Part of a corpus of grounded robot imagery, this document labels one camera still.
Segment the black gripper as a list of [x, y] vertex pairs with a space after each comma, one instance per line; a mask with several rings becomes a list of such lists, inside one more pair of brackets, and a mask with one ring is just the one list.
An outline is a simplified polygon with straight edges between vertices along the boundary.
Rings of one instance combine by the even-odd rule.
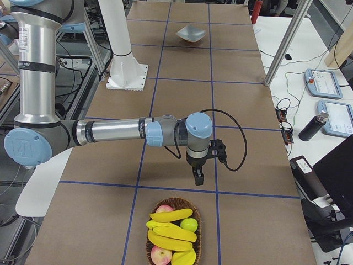
[[186, 160], [192, 166], [192, 173], [194, 175], [194, 183], [196, 186], [204, 184], [204, 174], [202, 166], [207, 161], [208, 147], [202, 151], [194, 151], [191, 148], [186, 148]]

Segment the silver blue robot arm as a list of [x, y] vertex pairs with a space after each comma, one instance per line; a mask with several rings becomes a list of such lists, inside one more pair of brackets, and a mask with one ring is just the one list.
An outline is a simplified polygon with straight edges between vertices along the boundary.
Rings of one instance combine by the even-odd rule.
[[10, 158], [37, 166], [88, 143], [145, 139], [153, 147], [186, 147], [196, 185], [211, 157], [211, 118], [202, 112], [113, 121], [61, 120], [55, 113], [56, 34], [63, 26], [85, 24], [83, 1], [11, 1], [19, 25], [20, 113], [4, 139]]

